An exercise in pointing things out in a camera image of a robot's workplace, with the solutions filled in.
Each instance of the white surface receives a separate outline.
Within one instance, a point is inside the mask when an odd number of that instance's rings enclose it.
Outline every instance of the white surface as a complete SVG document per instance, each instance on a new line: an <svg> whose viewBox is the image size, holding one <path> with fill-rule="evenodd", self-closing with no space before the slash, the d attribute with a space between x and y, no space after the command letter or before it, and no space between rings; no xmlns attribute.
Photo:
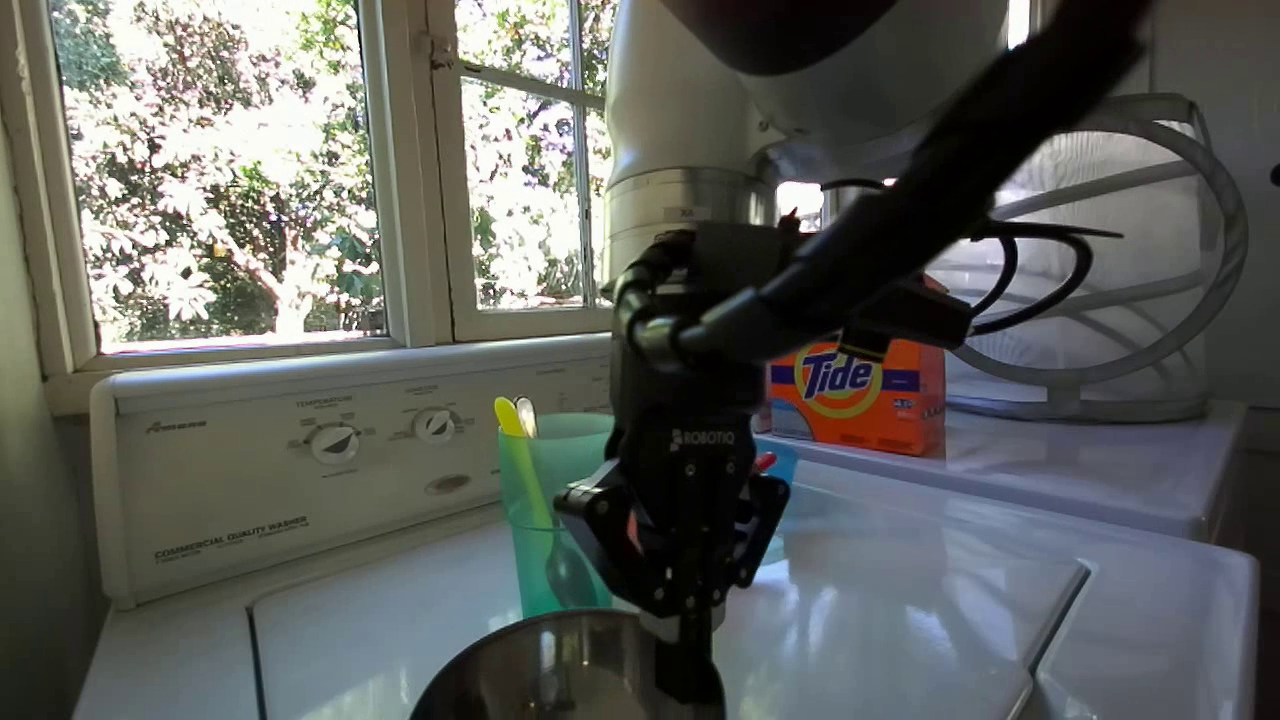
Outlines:
<svg viewBox="0 0 1280 720"><path fill-rule="evenodd" d="M585 334L114 374L93 394L103 590L129 608L487 502L490 394L607 409L604 352Z"/></svg>
<svg viewBox="0 0 1280 720"><path fill-rule="evenodd" d="M730 600L730 714L1249 714L1257 569L1167 535L799 463ZM79 720L403 714L514 621L497 517L112 610Z"/></svg>
<svg viewBox="0 0 1280 720"><path fill-rule="evenodd" d="M1193 425L1022 425L947 412L940 458L763 440L852 472L1215 541L1234 493L1241 405Z"/></svg>

